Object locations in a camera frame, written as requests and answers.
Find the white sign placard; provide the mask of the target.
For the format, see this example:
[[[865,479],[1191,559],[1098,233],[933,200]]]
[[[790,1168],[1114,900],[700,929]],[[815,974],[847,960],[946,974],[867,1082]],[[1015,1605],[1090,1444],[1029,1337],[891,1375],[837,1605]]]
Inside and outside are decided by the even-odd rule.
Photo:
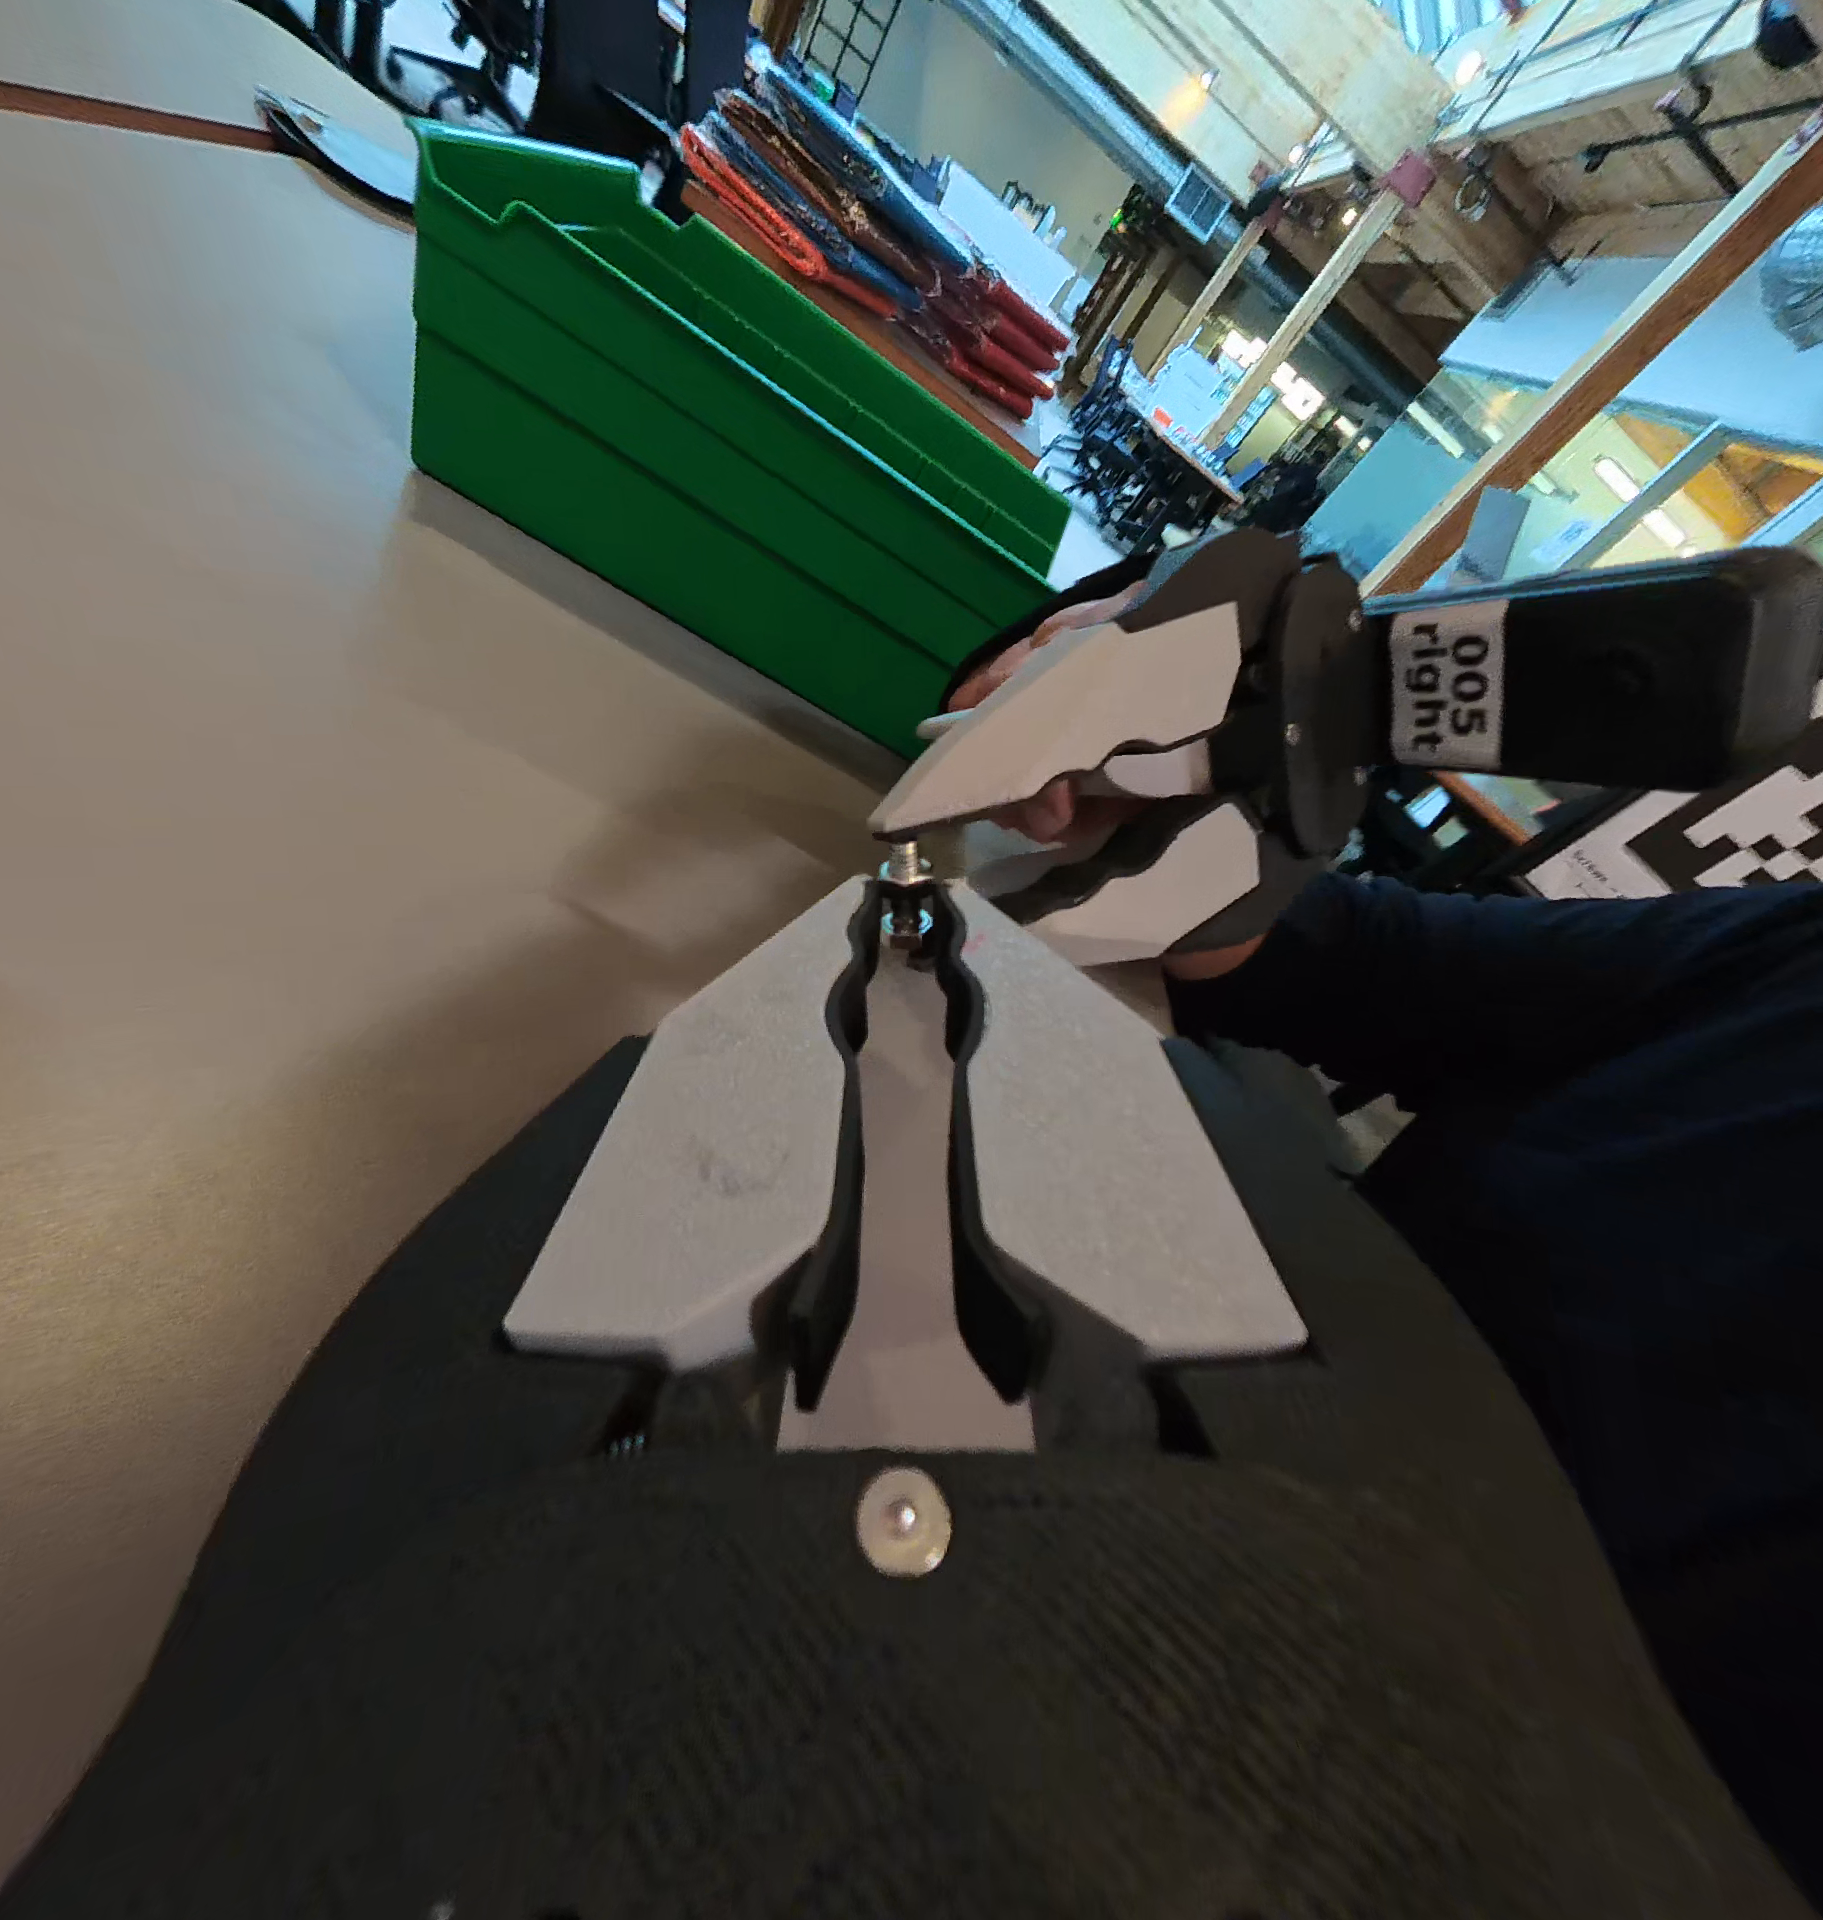
[[[1451,566],[1448,585],[1499,585],[1513,564],[1527,513],[1526,492],[1507,489],[1478,492],[1468,532]]]

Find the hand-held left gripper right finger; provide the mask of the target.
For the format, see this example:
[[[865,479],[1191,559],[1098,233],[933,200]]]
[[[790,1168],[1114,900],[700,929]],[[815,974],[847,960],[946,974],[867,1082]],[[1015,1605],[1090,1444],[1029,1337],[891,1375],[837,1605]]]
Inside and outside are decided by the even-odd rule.
[[[1163,1037],[967,884],[933,900],[968,1354],[1010,1403],[1106,1403],[1309,1331]]]

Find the black white marker sign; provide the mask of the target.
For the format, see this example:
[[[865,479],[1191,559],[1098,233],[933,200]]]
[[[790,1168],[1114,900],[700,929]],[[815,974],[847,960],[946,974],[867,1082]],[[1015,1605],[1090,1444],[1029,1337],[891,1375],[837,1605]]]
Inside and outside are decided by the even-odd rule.
[[[1823,883],[1823,677],[1811,725],[1749,776],[1704,793],[1598,803],[1527,849],[1516,888],[1542,900],[1650,900]]]

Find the stack of folded cloths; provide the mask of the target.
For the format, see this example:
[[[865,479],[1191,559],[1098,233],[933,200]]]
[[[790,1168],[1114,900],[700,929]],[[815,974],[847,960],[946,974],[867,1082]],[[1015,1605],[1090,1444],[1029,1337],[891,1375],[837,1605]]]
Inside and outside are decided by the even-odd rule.
[[[680,133],[683,165],[799,277],[904,329],[1015,420],[1057,393],[1070,334],[782,62]]]

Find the person's right forearm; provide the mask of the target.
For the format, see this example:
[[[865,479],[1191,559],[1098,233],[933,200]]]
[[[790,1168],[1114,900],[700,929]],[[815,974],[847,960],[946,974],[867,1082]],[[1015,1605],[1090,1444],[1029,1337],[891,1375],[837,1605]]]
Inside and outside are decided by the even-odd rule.
[[[1648,1047],[1734,1064],[1814,1019],[1823,883],[1505,900],[1323,877],[1268,929],[1163,960],[1178,1033],[1283,1054],[1410,1114],[1536,1094]]]

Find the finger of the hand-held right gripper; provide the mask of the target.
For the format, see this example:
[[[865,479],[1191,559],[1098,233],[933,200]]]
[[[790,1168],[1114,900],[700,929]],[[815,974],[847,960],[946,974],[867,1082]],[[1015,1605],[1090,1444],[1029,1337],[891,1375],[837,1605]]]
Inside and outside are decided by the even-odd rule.
[[[1236,948],[1277,920],[1277,862],[1234,797],[1149,803],[1084,849],[1007,850],[976,889],[1081,971]]]
[[[1036,649],[972,707],[948,713],[876,803],[876,840],[988,818],[1057,779],[1101,771],[1117,755],[1160,755],[1210,732],[1242,665],[1234,603],[1142,630],[1118,622],[1071,630]]]

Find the person's right hand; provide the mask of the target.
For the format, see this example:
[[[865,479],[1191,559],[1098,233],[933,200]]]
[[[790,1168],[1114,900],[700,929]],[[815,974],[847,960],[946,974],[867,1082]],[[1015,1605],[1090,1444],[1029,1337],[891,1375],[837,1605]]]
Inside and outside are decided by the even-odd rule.
[[[1117,622],[1117,618],[1138,605],[1147,593],[1147,578],[1132,578],[1108,596],[1094,591],[1084,597],[1066,597],[1040,615],[1030,627],[1012,627],[995,636],[995,642],[981,648],[972,659],[964,663],[954,674],[942,709],[980,707],[997,688],[1001,688],[1029,655],[1055,642],[1060,635],[1081,632],[1094,626]],[[1132,803],[1111,803],[1084,799],[1075,778],[1059,778],[1047,782],[1040,793],[980,814],[981,820],[1017,833],[1040,846],[1063,846],[1066,842],[1088,838],[1099,832],[1099,820],[1108,814],[1130,813]]]

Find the green plastic bin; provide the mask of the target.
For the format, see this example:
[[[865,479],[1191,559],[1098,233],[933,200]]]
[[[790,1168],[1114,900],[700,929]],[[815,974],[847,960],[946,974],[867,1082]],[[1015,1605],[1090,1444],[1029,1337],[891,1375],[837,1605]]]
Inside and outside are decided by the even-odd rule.
[[[411,130],[416,468],[913,753],[1070,500],[633,162]]]

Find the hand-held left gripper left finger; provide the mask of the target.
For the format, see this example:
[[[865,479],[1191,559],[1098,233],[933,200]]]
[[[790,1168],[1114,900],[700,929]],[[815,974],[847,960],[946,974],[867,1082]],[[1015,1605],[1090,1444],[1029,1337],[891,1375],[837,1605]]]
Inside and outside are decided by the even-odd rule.
[[[873,884],[852,877],[649,1034],[501,1331],[528,1354],[790,1380],[857,1297]]]

